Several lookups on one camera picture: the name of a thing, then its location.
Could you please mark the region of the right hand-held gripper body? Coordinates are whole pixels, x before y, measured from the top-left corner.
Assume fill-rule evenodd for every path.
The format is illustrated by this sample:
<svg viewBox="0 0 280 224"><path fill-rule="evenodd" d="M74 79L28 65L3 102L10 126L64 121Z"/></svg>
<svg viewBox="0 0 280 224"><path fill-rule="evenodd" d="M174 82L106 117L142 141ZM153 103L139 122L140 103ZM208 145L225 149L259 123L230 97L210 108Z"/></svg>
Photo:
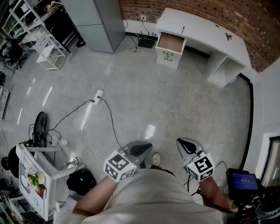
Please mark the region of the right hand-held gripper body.
<svg viewBox="0 0 280 224"><path fill-rule="evenodd" d="M198 182L214 173L214 161L205 149L199 151L192 159L185 162L185 170Z"/></svg>

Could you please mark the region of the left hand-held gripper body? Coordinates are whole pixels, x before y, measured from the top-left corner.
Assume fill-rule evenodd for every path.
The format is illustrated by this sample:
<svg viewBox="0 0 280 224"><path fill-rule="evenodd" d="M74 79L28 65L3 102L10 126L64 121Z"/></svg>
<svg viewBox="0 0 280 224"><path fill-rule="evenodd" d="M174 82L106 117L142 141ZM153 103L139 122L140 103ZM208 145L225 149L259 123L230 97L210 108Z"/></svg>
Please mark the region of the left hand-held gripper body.
<svg viewBox="0 0 280 224"><path fill-rule="evenodd" d="M128 147L113 151L105 159L104 172L115 182L132 177L146 157L145 153L139 156L135 154L131 153L131 148Z"/></svg>

